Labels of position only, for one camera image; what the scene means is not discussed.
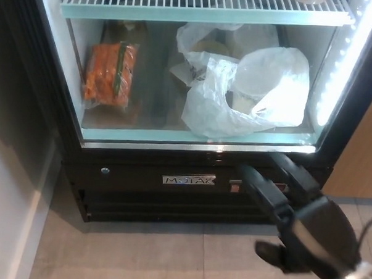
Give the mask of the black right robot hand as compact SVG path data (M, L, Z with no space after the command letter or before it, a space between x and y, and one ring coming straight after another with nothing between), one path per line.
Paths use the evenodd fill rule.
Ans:
M355 270L361 262L358 239L342 209L303 166L284 154L270 159L291 197L255 168L242 164L238 170L242 187L276 225L289 256L324 279Z

